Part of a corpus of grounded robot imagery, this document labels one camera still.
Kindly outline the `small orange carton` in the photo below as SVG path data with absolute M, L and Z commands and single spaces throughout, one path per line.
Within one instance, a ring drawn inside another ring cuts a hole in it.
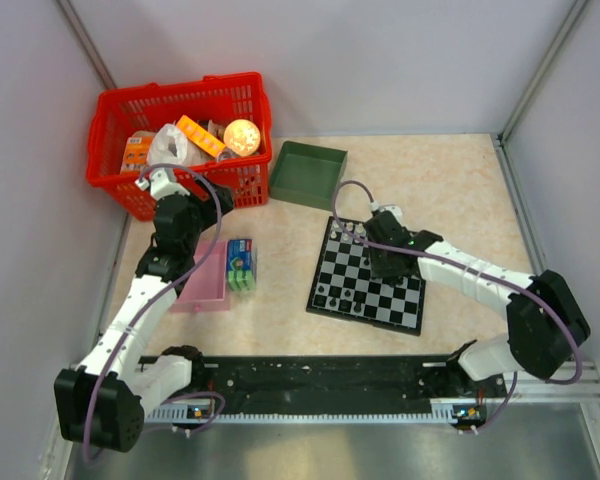
M 125 144 L 120 173 L 140 172 L 147 164 L 149 148 L 155 137 L 151 131 L 136 131 Z

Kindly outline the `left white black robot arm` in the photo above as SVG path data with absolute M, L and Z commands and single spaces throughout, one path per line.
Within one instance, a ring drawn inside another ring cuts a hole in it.
M 207 199 L 183 186 L 171 164 L 139 174 L 136 187 L 155 201 L 149 247 L 114 320 L 79 364 L 61 370 L 54 381 L 60 434 L 81 444 L 85 455 L 93 447 L 129 451 L 148 415 L 171 395 L 192 397 L 206 387 L 207 374 L 197 366 L 201 354 L 191 346 L 170 347 L 144 371 L 138 369 L 155 328 L 204 263 L 194 257 L 201 234 L 219 230 L 234 207 L 229 187 L 200 174 L 193 179 Z

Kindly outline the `pink open drawer box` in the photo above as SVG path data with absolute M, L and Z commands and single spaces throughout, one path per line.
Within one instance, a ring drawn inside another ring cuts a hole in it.
M 170 311 L 191 314 L 228 311 L 226 257 L 227 242 L 218 240 L 207 259 L 184 283 Z

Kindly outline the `orange round ball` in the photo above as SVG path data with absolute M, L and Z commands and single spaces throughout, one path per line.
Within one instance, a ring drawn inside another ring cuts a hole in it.
M 250 156 L 256 153 L 260 146 L 261 133 L 253 122 L 237 119 L 225 128 L 223 142 L 239 156 Z

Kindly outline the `orange punched cardboard box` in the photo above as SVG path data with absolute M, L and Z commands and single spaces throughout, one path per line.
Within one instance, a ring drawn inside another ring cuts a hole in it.
M 186 115 L 180 117 L 176 127 L 189 141 L 214 159 L 217 159 L 226 148 L 223 142 Z

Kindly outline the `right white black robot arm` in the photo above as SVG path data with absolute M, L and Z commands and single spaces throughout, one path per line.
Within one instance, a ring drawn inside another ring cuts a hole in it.
M 524 371 L 549 381 L 591 335 L 566 280 L 552 270 L 516 272 L 467 254 L 427 230 L 411 232 L 399 208 L 373 202 L 365 222 L 374 276 L 398 281 L 414 276 L 450 287 L 488 307 L 507 331 L 464 344 L 451 357 L 446 380 L 467 396 L 493 375 Z

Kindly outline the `red plastic shopping basket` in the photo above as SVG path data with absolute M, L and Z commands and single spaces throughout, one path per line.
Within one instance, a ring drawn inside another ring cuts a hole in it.
M 262 139 L 253 156 L 207 162 L 195 171 L 233 190 L 237 208 L 264 205 L 269 200 L 269 162 L 273 155 L 272 116 L 263 78 L 258 72 L 206 76 L 170 85 L 108 90 L 99 96 L 87 142 L 86 180 L 109 194 L 139 221 L 153 219 L 155 201 L 140 190 L 138 175 L 123 173 L 123 153 L 133 133 L 158 131 L 181 116 L 227 125 L 236 119 L 252 121 Z

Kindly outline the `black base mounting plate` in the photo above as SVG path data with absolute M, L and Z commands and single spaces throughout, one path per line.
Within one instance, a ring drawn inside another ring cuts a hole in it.
M 428 413 L 433 399 L 506 396 L 501 376 L 475 382 L 440 355 L 206 356 L 177 392 L 208 390 L 226 416 Z

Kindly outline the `dark green open box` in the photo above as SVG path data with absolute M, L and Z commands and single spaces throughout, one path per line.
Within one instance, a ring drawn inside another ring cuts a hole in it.
M 269 177 L 271 198 L 330 211 L 346 169 L 348 152 L 287 140 Z

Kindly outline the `black white chess board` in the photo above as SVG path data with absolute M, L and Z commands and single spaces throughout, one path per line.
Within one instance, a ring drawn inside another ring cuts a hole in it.
M 319 293 L 318 286 L 325 292 Z M 370 324 L 409 335 L 421 334 L 426 283 L 404 277 L 397 285 L 373 278 L 368 248 L 343 232 L 330 217 L 306 303 L 306 311 Z M 324 299 L 324 306 L 314 304 Z M 338 306 L 329 306 L 331 298 Z

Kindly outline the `white plastic bag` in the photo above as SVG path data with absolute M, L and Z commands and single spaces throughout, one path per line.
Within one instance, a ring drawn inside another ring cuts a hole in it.
M 148 150 L 148 165 L 169 163 L 193 167 L 203 161 L 201 150 L 174 124 L 165 124 L 154 136 Z

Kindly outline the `blue green packaged item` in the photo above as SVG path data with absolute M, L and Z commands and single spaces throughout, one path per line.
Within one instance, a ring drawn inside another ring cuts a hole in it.
M 226 279 L 233 292 L 252 292 L 256 289 L 256 251 L 251 238 L 227 242 Z

